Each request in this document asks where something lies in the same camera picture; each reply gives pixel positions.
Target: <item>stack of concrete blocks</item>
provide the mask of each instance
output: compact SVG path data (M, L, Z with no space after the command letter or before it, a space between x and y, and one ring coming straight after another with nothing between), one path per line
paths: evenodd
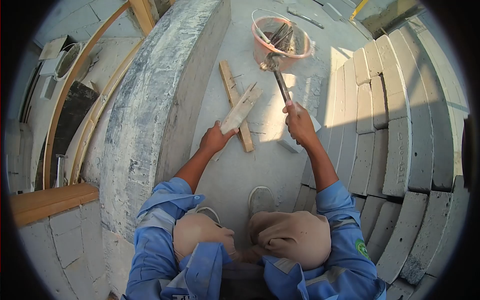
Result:
M108 297L98 200L27 224L19 231L37 274L52 295L66 300Z

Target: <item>wooden plank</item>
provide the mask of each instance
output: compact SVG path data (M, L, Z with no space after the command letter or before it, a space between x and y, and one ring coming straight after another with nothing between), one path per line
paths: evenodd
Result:
M95 199L98 188L80 183L14 195L10 197L10 206L15 223L22 226Z
M238 90L235 87L236 83L233 78L233 74L226 60L222 60L218 64L218 68L220 69L220 75L222 75L223 85L225 86L225 91L227 92L228 96L228 102L230 103L230 107L233 108L238 104L240 99ZM243 145L243 151L253 151L254 147L252 136L250 134L250 129L248 128L247 120L243 120L242 124L240 125L240 131L238 135Z
M144 35L147 36L155 26L152 14L150 13L150 4L148 4L148 0L129 1L132 5L133 13L137 17L138 23L140 24L140 28L144 32Z
M250 110L253 108L253 105L257 102L258 97L260 97L263 91L260 88L256 87L256 84L257 83L250 84L247 87L247 90L245 91L245 93L243 93L242 97L239 100L239 104L232 108L223 120L222 125L220 126L220 130L223 134L229 132L232 129L238 128L243 122L243 120L245 120ZM212 160L217 161L226 147L227 146L225 146L222 150L218 151L212 157Z
M45 153L44 153L44 164L43 164L43 188L49 189L50 188L50 165L51 165L51 156L52 156L52 147L53 141L55 138L55 132L57 131L57 124L60 118L61 109L63 107L63 103L67 98L68 91L70 90L70 86L72 85L75 77L77 76L78 71L82 67L83 62L87 58L88 54L92 50L95 43L100 39L102 34L112 25L112 23L120 16L127 8L130 7L130 2L125 2L119 9L114 12L92 35L92 37L88 40L86 45L83 47L82 51L78 54L76 60L73 62L72 67L67 75L67 78L63 81L63 86L57 98L57 103L55 104L55 109L53 110L52 117L50 119L50 125L48 127L47 133L47 142L45 146Z
M82 135L76 147L77 151L75 153L75 157L73 158L72 167L70 170L67 170L66 173L67 175L70 174L70 178L68 181L69 184L76 184L78 182L78 178L80 176L80 169L85 159L88 145L90 143L90 139L92 138L98 119L100 119L103 109L105 108L105 106L107 106L113 92L115 91L119 83L122 81L123 76L132 64L133 57L137 53L142 43L143 40L140 40L138 44L130 51L130 53L127 54L120 66L118 66L112 77L109 79L105 88L102 90L100 97L98 97L98 99L93 104L92 109L90 109L90 112L87 115L88 121L82 128Z

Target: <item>right hand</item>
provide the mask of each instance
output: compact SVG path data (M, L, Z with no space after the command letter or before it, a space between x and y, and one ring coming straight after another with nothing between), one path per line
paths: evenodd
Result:
M308 111L298 102L287 101L283 108L283 113L288 113L285 124L288 126L288 132L292 139L296 140L302 147L307 148L318 141L312 120Z

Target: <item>shoe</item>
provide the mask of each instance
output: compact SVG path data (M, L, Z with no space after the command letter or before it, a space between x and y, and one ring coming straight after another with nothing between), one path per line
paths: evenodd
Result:
M207 217L209 217L210 219L212 219L215 223L220 224L220 218L218 217L216 212L208 206L199 207L199 208L197 208L197 210L195 212L197 214L204 214Z
M250 218L261 211L274 212L275 202L272 191L266 186L257 186L254 188L248 197L248 209Z

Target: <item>concrete block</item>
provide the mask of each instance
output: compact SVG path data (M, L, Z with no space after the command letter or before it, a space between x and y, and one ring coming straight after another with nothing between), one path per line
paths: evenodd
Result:
M355 208L361 213L365 206L365 199L360 197L353 197L355 199Z
M372 235L373 229L375 228L375 223L377 222L380 210L385 202L385 199L373 196L368 196L365 200L365 205L363 206L360 216L360 228L363 241L366 245L368 245L368 241Z
M373 126L372 90L370 84L359 86L357 96L357 133L375 132Z
M408 189L412 149L412 128L408 118L388 123L388 154L384 195L403 197Z
M65 268L65 275L78 300L95 299L93 280L88 272L87 261L83 255Z
M312 120L313 129L315 129L315 132L319 131L321 129L321 125L318 123L317 119L315 119L311 115L310 115L310 119ZM282 137L277 141L277 143L282 145L285 149L287 149L291 153L300 153L303 150L303 147L301 145L298 145L297 141L292 139L292 136L288 132L288 127L285 128L285 130L283 131Z
M372 77L373 125L376 129L388 128L387 99L385 85L382 76Z
M412 295L408 300L422 300L425 299L430 292L430 290L435 285L437 278L425 274L420 280L420 283L413 290Z
M418 284L437 252L450 216L452 194L431 191L417 239L408 255L400 276L410 284Z
M348 186L349 192L364 196L367 195L368 180L372 169L374 140L375 134L373 132L360 134L358 137L352 178L350 180L350 185Z
M330 134L330 142L326 149L328 157L335 168L338 170L338 162L340 160L340 151L343 140L343 127L345 125L345 76L344 66L336 71L336 92L335 92L335 108L332 119L332 132Z
M60 235L53 235L57 255L61 266L66 267L84 253L82 245L82 231L80 227L74 228Z
M322 8L334 21L340 21L343 19L342 14L335 7L333 7L332 4L325 3Z
M55 76L57 74L58 65L60 61L65 57L66 54L67 54L67 51L60 51L57 58L44 60L42 68L40 69L40 75Z
M407 300L413 293L414 287L398 278L387 290L387 300Z
M42 282L58 299L77 300L63 272L48 218L19 228L26 254Z
M91 201L82 205L82 242L88 270L93 279L105 273L105 259L100 225L100 202Z
M433 176L433 133L427 93L415 59L400 30L390 34L390 41L397 53L403 78L408 83L412 120L412 162L408 188L413 192L428 193Z
M367 195L386 198L382 193L387 167L388 129L375 131L373 143L373 158L370 178L368 180Z
M433 190L449 192L453 184L453 137L448 120L448 107L432 60L415 32L409 26L400 29L417 66L427 92L433 131Z
M470 193L463 185L463 176L457 175L453 185L450 217L445 225L445 231L438 245L437 252L427 269L427 274L434 277L439 277L442 274L462 233L462 227L467 216L468 199L470 198Z
M357 82L355 65L350 58L343 65L345 76L345 118L343 125L342 147L336 174L345 187L350 185L353 164L357 151Z
M382 256L392 236L401 208L402 206L400 204L389 201L384 202L382 205L382 209L380 210L377 222L375 223L375 227L367 244L368 256L374 264L376 264Z
M410 104L402 70L398 65L384 69L384 82L387 98L388 120L410 119Z
M405 193L392 236L376 264L378 277L389 284L397 278L412 249L423 220L427 197L420 193Z
M53 90L55 89L56 84L57 81L53 78L53 76L48 77L45 80L42 91L40 92L40 99L43 101L50 100L52 98Z
M391 66L398 65L398 58L388 36L383 35L379 37L376 39L375 44L377 45L378 54L380 54L384 70Z
M353 53L353 62L355 64L355 76L357 85L370 83L370 71L368 70L367 56L365 49L360 48Z
M367 56L368 71L370 72L370 77L378 76L383 72L384 66L382 64L382 59L378 53L377 44L375 40L368 42L365 45L365 55Z

